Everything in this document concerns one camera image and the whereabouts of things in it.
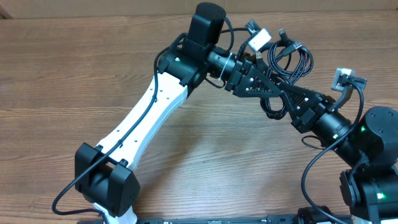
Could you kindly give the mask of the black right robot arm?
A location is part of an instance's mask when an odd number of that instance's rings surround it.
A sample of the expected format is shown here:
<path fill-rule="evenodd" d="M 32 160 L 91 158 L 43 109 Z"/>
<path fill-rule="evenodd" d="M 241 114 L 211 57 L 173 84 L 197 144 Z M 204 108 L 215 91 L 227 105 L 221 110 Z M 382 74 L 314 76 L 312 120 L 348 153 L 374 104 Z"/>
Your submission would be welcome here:
<path fill-rule="evenodd" d="M 385 106 L 363 110 L 351 122 L 338 112 L 356 90 L 362 100 L 363 85 L 342 84 L 334 100 L 319 92 L 286 83 L 280 97 L 300 133 L 311 131 L 348 165 L 340 174 L 340 190 L 350 213 L 369 222 L 397 219 L 397 111 Z"/>

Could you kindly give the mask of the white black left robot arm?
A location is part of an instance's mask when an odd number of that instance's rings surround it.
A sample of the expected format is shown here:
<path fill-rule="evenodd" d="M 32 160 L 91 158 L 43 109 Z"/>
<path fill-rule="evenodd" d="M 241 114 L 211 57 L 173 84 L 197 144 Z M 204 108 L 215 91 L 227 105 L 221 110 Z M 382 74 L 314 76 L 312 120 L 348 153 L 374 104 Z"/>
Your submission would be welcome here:
<path fill-rule="evenodd" d="M 82 144 L 75 154 L 76 189 L 92 203 L 104 223 L 136 223 L 132 206 L 140 185 L 139 160 L 165 120 L 207 75 L 238 97 L 269 98 L 279 89 L 251 62 L 217 47 L 228 23 L 225 10 L 199 3 L 189 31 L 180 34 L 154 61 L 154 77 L 124 120 L 97 145 Z"/>

